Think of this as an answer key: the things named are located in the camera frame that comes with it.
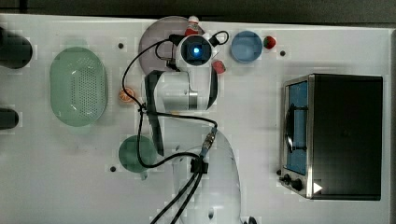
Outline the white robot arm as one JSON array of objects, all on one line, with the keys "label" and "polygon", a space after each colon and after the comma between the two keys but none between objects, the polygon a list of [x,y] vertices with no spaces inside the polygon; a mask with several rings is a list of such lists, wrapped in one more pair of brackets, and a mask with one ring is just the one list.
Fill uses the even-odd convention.
[{"label": "white robot arm", "polygon": [[212,62],[215,36],[169,35],[177,49],[170,71],[153,70],[144,79],[152,140],[172,164],[175,197],[171,224],[242,224],[240,180],[231,144],[213,119],[201,118],[217,100],[218,75]]}]

